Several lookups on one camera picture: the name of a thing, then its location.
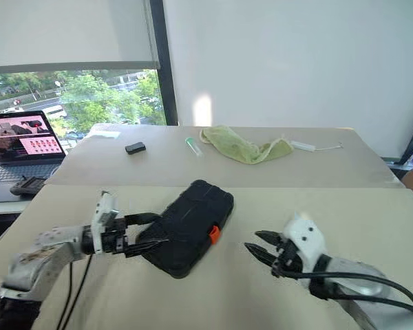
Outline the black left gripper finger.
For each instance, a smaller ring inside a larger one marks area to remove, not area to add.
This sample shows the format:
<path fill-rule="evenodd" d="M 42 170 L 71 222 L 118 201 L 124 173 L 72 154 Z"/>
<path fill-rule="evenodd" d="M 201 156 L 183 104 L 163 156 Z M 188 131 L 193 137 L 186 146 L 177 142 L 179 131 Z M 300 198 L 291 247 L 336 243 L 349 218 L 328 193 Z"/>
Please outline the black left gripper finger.
<path fill-rule="evenodd" d="M 160 247 L 163 243 L 169 242 L 169 239 L 156 239 L 151 241 L 144 241 L 142 243 L 135 243 L 128 245 L 124 250 L 123 254 L 126 258 L 131 258 L 146 254 L 153 249 Z"/>
<path fill-rule="evenodd" d="M 139 214 L 128 214 L 124 216 L 124 220 L 127 226 L 142 226 L 162 219 L 161 214 L 152 212 L 144 212 Z"/>

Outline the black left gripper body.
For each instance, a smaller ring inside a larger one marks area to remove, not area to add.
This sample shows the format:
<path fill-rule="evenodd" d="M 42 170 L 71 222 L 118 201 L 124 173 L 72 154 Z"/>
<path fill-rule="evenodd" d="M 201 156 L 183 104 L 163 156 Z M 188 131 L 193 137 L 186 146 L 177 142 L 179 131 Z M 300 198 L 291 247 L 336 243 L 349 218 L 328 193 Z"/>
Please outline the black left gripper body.
<path fill-rule="evenodd" d="M 101 244 L 104 253 L 125 253 L 128 244 L 126 235 L 127 223 L 124 218 L 112 219 L 106 223 L 104 232 L 101 234 Z"/>

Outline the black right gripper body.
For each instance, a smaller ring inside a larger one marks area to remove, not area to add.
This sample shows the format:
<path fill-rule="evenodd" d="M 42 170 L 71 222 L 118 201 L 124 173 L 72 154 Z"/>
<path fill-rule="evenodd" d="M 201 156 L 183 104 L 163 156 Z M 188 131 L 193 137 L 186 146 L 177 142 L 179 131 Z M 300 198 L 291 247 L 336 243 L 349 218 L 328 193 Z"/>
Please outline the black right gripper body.
<path fill-rule="evenodd" d="M 299 249 L 290 239 L 279 238 L 276 250 L 278 255 L 271 268 L 271 274 L 273 276 L 283 276 L 284 272 L 302 272 L 303 264 L 301 258 L 298 256 Z"/>

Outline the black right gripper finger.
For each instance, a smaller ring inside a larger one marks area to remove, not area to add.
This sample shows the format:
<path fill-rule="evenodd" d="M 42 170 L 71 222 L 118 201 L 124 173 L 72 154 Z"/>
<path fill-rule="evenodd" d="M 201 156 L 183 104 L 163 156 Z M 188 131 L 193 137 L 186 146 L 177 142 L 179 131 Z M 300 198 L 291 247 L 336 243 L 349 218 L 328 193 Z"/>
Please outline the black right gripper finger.
<path fill-rule="evenodd" d="M 272 267 L 277 257 L 254 243 L 244 243 L 245 248 L 262 264 Z"/>
<path fill-rule="evenodd" d="M 279 245 L 283 243 L 283 238 L 280 233 L 268 230 L 259 230 L 255 235 L 271 245 Z"/>

